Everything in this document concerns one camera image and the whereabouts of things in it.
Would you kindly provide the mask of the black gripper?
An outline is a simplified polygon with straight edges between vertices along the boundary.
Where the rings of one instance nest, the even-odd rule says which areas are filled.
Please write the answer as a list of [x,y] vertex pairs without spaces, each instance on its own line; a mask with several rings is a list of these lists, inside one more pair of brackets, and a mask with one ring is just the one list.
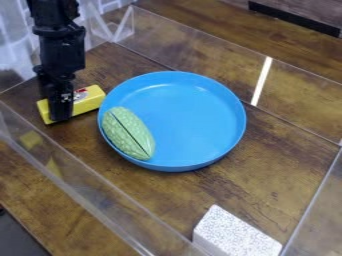
[[41,64],[34,67],[42,98],[49,99],[50,118],[69,120],[74,110],[74,86],[69,81],[86,68],[86,28],[75,23],[78,0],[27,0],[39,37]]

